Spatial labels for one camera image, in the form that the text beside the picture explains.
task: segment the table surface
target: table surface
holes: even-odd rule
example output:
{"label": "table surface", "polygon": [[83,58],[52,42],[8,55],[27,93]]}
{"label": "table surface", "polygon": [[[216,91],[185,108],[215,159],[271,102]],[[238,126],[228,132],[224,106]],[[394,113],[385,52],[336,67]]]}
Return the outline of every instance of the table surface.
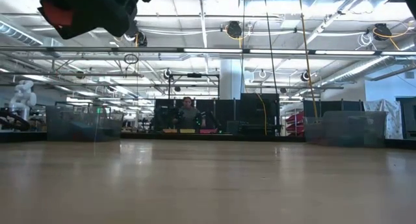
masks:
{"label": "table surface", "polygon": [[2,223],[414,223],[416,153],[121,140],[0,147]]}

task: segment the gray shirt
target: gray shirt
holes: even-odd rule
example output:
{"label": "gray shirt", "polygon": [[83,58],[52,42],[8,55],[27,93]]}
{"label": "gray shirt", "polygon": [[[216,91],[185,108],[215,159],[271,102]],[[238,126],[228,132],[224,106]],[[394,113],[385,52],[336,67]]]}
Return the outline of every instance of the gray shirt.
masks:
{"label": "gray shirt", "polygon": [[179,109],[179,113],[183,113],[180,128],[195,129],[195,117],[200,112],[197,108],[183,108]]}

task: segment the white robot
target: white robot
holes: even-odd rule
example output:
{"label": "white robot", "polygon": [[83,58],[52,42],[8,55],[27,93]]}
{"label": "white robot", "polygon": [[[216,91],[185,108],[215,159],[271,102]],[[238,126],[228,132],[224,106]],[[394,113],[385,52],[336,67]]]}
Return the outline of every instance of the white robot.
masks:
{"label": "white robot", "polygon": [[20,117],[28,120],[29,111],[36,105],[36,94],[32,93],[33,81],[20,81],[14,88],[14,97],[10,100],[11,112],[20,112]]}

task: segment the white pillar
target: white pillar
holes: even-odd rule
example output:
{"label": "white pillar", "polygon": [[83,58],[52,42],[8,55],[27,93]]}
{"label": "white pillar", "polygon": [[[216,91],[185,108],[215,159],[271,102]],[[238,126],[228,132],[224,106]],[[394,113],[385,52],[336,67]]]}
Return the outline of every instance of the white pillar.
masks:
{"label": "white pillar", "polygon": [[244,92],[244,81],[241,73],[241,61],[238,59],[221,60],[220,99],[240,99]]}

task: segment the white curtain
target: white curtain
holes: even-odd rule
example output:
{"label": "white curtain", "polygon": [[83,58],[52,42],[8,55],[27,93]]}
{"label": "white curtain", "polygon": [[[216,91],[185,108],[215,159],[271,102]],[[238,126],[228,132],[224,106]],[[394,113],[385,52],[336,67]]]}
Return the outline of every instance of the white curtain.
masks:
{"label": "white curtain", "polygon": [[402,131],[402,109],[400,102],[387,101],[385,99],[379,101],[364,102],[365,111],[384,111],[387,112],[387,121],[385,124],[386,139],[403,139]]}

